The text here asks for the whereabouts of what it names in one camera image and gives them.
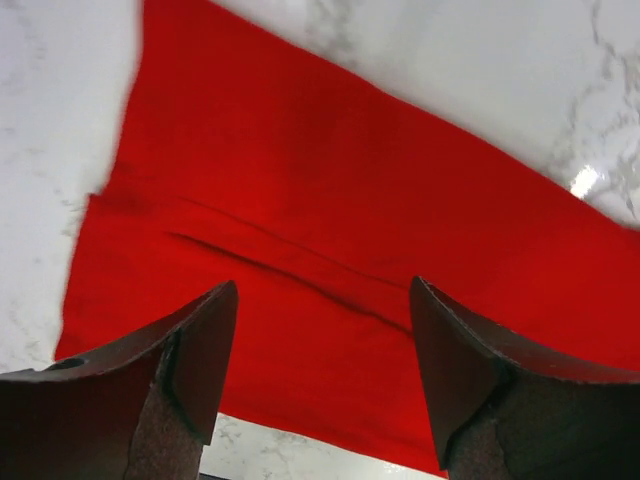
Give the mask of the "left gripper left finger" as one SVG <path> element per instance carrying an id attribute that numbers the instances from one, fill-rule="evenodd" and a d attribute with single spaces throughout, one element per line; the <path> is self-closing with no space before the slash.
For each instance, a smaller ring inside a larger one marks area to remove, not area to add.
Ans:
<path id="1" fill-rule="evenodd" d="M 195 479 L 229 364 L 238 292 L 43 370 L 1 377 L 5 479 Z"/>

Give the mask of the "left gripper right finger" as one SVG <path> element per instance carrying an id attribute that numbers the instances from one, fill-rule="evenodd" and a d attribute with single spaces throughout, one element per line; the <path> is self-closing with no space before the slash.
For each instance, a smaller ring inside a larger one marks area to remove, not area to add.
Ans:
<path id="1" fill-rule="evenodd" d="M 452 479 L 635 479 L 639 375 L 536 343 L 421 278 L 409 292 L 439 467 Z"/>

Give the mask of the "red t shirt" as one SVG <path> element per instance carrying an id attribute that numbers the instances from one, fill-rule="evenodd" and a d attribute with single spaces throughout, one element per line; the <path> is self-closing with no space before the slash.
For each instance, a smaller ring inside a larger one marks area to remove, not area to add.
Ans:
<path id="1" fill-rule="evenodd" d="M 146 1 L 57 358 L 233 280 L 225 413 L 434 473 L 422 276 L 558 350 L 639 366 L 639 236 L 482 140 L 208 1 Z"/>

